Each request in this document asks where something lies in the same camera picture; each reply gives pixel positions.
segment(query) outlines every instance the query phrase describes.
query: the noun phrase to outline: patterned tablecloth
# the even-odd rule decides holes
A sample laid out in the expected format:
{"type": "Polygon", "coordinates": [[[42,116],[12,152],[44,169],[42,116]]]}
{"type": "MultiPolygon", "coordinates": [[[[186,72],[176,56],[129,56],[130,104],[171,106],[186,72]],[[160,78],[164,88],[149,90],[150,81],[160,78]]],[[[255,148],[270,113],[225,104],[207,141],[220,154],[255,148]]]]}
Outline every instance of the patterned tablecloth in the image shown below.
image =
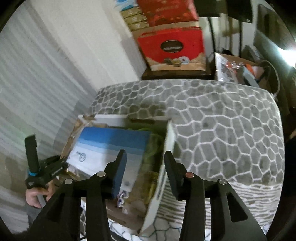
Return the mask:
{"type": "MultiPolygon", "coordinates": [[[[284,176],[281,119],[269,92],[208,80],[132,82],[102,88],[90,113],[171,117],[176,160],[203,179],[228,180],[264,232],[268,230],[284,176]]],[[[142,237],[113,221],[110,228],[128,240],[178,240],[184,209],[185,202],[176,201],[167,183],[154,225],[142,237]]]]}

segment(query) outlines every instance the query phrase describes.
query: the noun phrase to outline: red box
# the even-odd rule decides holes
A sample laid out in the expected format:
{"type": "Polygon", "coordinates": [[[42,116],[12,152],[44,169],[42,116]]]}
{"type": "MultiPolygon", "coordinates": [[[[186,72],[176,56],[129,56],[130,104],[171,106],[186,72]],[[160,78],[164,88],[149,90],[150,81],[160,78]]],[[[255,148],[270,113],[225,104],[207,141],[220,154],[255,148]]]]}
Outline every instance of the red box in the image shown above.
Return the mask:
{"type": "Polygon", "coordinates": [[[152,71],[206,69],[200,27],[144,33],[138,42],[152,71]]]}
{"type": "Polygon", "coordinates": [[[193,0],[138,0],[137,2],[150,27],[198,20],[193,0]]]}

